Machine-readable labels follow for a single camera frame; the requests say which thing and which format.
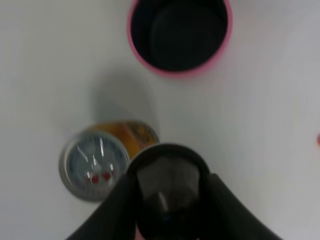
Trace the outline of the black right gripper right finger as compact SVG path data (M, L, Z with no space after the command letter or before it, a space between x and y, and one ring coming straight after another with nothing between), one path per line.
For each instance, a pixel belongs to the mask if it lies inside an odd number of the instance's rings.
M215 173L201 177L200 240L279 240L260 222Z

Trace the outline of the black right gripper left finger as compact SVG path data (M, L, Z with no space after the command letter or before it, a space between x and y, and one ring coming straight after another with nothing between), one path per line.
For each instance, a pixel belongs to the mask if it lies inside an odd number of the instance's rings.
M137 178L123 175L111 193L69 240L134 240Z

